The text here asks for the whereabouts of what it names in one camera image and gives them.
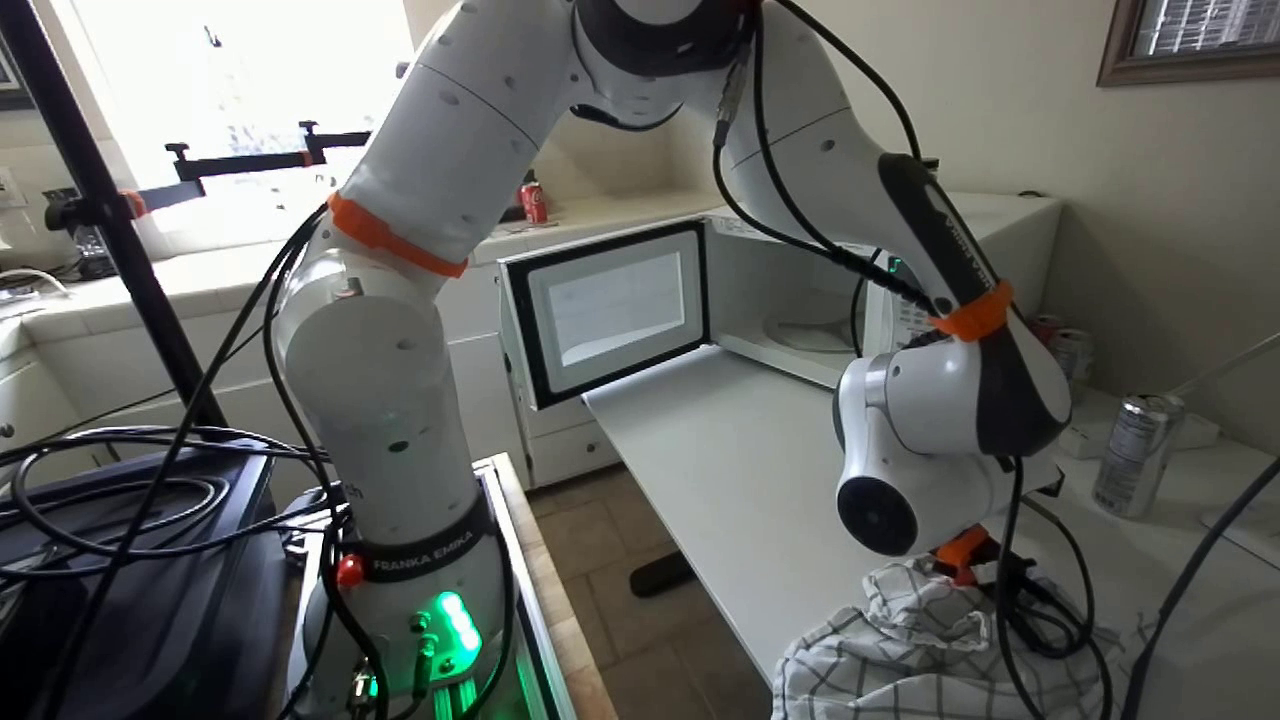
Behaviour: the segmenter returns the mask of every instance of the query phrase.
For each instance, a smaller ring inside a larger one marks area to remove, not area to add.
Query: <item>crumpled towel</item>
[[[879,570],[863,575],[868,610],[845,610],[825,629],[801,638],[774,680],[774,720],[1013,720],[1027,717],[998,646],[998,610],[985,593],[919,570]],[[1091,652],[1045,662],[1013,655],[1021,680],[1052,720],[1100,717],[1103,690]],[[1112,665],[1116,705],[1130,668],[1116,631],[1095,631]]]

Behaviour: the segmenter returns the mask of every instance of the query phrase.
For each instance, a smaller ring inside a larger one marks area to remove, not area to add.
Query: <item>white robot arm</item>
[[[754,63],[741,63],[762,38],[764,134],[749,112]],[[483,638],[499,629],[499,552],[483,532],[432,299],[499,221],[563,107],[620,127],[709,112],[730,188],[756,221],[809,237],[774,185],[774,155],[814,230],[874,240],[917,272],[948,337],[857,360],[838,395],[838,509],[868,549],[919,552],[998,514],[990,455],[1027,455],[1067,421],[1063,377],[1008,310],[958,210],[917,159],[884,155],[861,134],[830,55],[788,9],[461,0],[328,199],[278,331],[283,381],[349,493],[339,593],[398,705],[439,677],[483,677],[483,662],[423,668],[416,620],[432,595],[455,593]],[[343,713],[352,668],[356,646],[328,639],[296,713]]]

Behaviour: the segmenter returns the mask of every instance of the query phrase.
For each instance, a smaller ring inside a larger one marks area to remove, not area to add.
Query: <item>window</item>
[[[1280,0],[1116,0],[1100,86],[1280,77]]]
[[[320,134],[363,134],[398,91],[398,63],[413,55],[402,0],[53,0],[53,9],[139,188],[176,185],[163,153],[176,139],[201,159],[296,153],[301,119],[316,119]],[[197,218],[296,221],[356,153],[333,155],[333,168],[210,181]],[[174,221],[194,223],[194,212],[155,212],[159,230]]]

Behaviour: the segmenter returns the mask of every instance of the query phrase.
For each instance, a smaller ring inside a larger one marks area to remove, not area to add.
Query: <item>floor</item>
[[[677,549],[633,471],[597,471],[528,499],[620,720],[768,717],[768,686],[696,581],[633,595],[629,571]]]

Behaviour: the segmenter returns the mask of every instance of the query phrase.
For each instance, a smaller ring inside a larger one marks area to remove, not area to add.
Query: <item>microwave door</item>
[[[533,387],[549,409],[709,342],[706,223],[662,223],[504,261]]]

